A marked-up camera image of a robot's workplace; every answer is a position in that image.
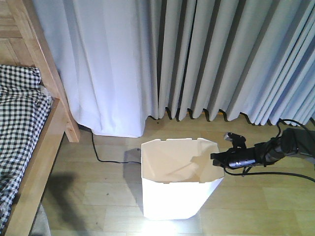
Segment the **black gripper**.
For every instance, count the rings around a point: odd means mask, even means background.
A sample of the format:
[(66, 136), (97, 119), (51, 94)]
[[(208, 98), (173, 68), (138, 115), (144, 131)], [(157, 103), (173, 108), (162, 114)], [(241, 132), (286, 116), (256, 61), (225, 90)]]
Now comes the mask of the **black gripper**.
[(211, 153), (210, 159), (213, 161), (213, 165), (222, 168), (231, 168), (230, 155), (232, 152), (225, 151), (220, 153)]

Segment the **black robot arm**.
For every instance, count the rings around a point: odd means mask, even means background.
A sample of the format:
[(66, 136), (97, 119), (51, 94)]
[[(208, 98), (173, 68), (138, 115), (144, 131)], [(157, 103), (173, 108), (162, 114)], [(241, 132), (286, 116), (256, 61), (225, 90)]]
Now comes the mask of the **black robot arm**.
[(288, 156), (299, 157), (311, 163), (315, 162), (315, 132), (303, 129), (287, 128), (280, 137), (267, 142), (246, 147), (244, 136), (227, 132), (225, 140), (233, 147), (226, 152), (212, 153), (213, 165), (229, 169), (257, 165), (273, 165)]

